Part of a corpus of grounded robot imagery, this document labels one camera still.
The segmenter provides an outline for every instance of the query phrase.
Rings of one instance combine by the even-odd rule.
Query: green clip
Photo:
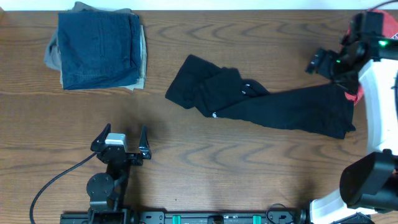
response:
[[[261,216],[253,215],[253,224],[261,224]]]
[[[173,224],[181,224],[181,216],[173,215]]]

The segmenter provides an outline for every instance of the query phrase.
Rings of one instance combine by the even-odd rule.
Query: white wall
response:
[[[387,0],[82,0],[102,9],[233,10],[233,9],[368,9]],[[0,0],[6,11],[66,10],[75,0]],[[383,9],[398,9],[392,3]]]

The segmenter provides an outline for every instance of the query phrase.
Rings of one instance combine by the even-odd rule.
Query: black fabric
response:
[[[265,127],[301,129],[344,139],[352,125],[354,104],[335,85],[269,93],[254,80],[243,80],[235,68],[189,55],[167,90],[167,99],[206,117],[250,121]]]

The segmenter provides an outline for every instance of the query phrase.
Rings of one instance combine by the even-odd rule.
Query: folded clothing stack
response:
[[[144,29],[130,9],[100,11],[76,2],[58,15],[44,62],[61,71],[64,90],[144,88]]]
[[[352,125],[354,103],[336,85],[269,93],[241,78],[236,68],[220,68],[189,55],[167,90],[167,99],[204,116],[250,121],[265,127],[301,129],[344,139]]]

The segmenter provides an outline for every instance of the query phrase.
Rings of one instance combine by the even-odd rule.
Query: red fabric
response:
[[[383,35],[387,38],[398,39],[398,22],[394,19],[394,17],[383,10],[375,10],[374,12],[380,12],[384,14]],[[346,97],[348,100],[354,101],[354,105],[356,105],[363,97],[363,94],[364,91],[362,87],[359,86],[358,93],[356,95],[346,93]]]

